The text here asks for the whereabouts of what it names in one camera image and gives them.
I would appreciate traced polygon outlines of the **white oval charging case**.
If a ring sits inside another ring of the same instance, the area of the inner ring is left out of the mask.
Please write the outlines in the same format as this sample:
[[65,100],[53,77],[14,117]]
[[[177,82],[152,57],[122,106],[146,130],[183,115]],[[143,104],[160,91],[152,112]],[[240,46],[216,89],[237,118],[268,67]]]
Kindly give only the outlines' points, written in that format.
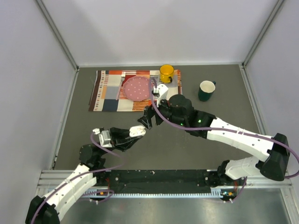
[[133,126],[129,129],[129,136],[130,137],[141,137],[146,134],[146,127],[143,125]]

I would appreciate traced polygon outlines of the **dark green white mug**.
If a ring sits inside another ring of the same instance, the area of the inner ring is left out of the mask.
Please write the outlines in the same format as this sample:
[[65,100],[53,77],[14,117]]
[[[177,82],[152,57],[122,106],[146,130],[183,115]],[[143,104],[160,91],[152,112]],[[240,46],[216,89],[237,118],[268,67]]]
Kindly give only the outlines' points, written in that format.
[[198,98],[202,102],[208,101],[216,89],[215,81],[203,81],[199,85]]

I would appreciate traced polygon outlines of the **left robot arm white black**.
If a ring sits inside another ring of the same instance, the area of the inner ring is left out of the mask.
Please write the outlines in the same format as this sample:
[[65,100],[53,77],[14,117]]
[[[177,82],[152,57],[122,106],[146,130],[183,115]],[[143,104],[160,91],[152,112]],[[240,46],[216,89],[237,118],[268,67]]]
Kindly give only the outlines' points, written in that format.
[[94,185],[105,182],[106,174],[114,169],[105,168],[104,154],[118,157],[113,150],[126,151],[146,134],[143,125],[129,129],[95,128],[91,144],[81,147],[80,163],[58,186],[44,196],[35,196],[25,219],[27,224],[58,224],[70,207]]

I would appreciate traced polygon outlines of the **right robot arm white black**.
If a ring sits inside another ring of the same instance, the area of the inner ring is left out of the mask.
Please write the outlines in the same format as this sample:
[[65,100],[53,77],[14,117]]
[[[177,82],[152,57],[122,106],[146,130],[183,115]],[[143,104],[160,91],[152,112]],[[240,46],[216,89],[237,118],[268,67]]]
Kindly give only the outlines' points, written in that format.
[[285,179],[290,153],[286,149],[287,137],[283,134],[271,137],[233,126],[210,113],[194,109],[191,100],[183,95],[163,99],[157,108],[146,106],[138,122],[151,129],[152,117],[157,125],[168,120],[186,128],[192,136],[222,142],[249,153],[251,157],[227,160],[218,167],[218,179],[222,184],[228,185],[233,180],[258,174],[274,181]]

